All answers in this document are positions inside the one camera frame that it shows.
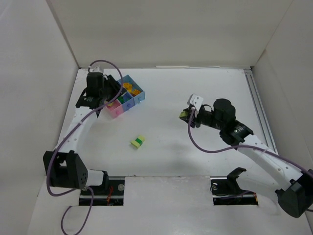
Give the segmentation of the small dark green lego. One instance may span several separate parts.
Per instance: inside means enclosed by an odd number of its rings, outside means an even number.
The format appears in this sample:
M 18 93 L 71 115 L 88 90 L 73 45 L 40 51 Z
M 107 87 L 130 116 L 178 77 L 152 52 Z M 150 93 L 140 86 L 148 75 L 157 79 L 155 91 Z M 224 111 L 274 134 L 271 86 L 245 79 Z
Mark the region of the small dark green lego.
M 118 100 L 123 104 L 125 101 L 122 97 L 119 97 Z

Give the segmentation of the pale yellow green-top lego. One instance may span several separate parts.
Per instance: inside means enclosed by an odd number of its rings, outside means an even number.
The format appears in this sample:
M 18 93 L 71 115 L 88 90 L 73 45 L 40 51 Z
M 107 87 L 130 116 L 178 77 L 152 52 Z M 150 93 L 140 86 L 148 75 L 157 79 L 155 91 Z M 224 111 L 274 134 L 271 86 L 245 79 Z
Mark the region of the pale yellow green-top lego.
M 182 111 L 181 114 L 179 115 L 179 118 L 187 118 L 189 113 L 187 111 Z

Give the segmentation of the large yellow lego brick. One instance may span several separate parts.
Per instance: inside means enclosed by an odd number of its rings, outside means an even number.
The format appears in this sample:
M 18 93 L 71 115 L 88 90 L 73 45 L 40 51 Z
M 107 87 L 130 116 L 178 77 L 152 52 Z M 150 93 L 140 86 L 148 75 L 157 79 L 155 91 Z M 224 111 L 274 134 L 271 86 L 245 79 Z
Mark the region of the large yellow lego brick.
M 133 90 L 133 85 L 131 83 L 124 83 L 123 87 L 128 90 L 129 92 L 131 92 Z

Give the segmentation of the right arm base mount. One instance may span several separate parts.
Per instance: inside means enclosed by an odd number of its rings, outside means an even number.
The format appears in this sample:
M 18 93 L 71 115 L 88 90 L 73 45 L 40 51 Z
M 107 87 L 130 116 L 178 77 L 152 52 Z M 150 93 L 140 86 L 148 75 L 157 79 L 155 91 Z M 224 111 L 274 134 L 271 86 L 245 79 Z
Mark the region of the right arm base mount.
M 238 167 L 227 176 L 210 177 L 214 206 L 259 205 L 256 193 L 241 189 L 237 183 L 243 172 L 246 172 L 246 169 Z

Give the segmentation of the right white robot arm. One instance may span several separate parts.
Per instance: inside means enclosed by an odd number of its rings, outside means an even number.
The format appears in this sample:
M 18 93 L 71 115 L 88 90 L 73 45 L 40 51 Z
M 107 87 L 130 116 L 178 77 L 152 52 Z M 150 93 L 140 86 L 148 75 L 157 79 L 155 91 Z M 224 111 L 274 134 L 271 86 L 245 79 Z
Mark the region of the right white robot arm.
M 220 138 L 228 144 L 220 150 L 205 150 L 196 144 L 196 148 L 205 153 L 221 153 L 231 149 L 247 156 L 262 168 L 271 178 L 266 183 L 259 176 L 253 176 L 251 170 L 237 167 L 226 176 L 211 177 L 210 190 L 215 198 L 213 202 L 221 205 L 232 199 L 238 201 L 245 194 L 261 194 L 275 200 L 288 215 L 299 218 L 313 204 L 313 171 L 279 156 L 264 144 L 253 131 L 236 119 L 236 109 L 224 98 L 216 99 L 211 109 L 203 98 L 192 94 L 179 118 L 188 124 L 188 136 L 192 128 L 202 125 L 219 131 Z

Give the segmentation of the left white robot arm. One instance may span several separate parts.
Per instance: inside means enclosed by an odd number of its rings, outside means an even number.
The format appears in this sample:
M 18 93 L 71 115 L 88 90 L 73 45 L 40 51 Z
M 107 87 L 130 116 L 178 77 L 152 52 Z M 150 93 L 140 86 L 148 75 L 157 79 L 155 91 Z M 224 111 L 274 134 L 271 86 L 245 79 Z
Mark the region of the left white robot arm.
M 87 86 L 76 102 L 74 117 L 65 137 L 53 151 L 46 151 L 43 156 L 48 187 L 108 187 L 107 172 L 88 169 L 81 150 L 104 104 L 113 102 L 120 91 L 120 83 L 111 75 L 94 71 L 87 74 Z

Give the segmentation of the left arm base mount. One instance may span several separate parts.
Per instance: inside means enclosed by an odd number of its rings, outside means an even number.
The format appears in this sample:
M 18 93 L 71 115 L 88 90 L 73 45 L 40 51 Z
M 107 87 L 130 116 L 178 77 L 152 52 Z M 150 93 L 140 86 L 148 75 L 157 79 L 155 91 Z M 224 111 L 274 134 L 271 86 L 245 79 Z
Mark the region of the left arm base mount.
M 123 206 L 125 177 L 109 177 L 108 187 L 91 186 L 94 192 L 93 206 Z

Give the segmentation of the pale yellow green lego stack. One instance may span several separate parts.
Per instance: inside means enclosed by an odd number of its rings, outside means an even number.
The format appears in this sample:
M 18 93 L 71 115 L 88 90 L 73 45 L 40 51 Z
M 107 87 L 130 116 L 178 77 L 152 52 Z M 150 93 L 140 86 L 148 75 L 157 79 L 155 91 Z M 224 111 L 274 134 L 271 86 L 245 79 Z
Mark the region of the pale yellow green lego stack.
M 130 141 L 131 145 L 136 148 L 140 148 L 144 142 L 145 138 L 142 135 L 139 135 L 135 140 Z

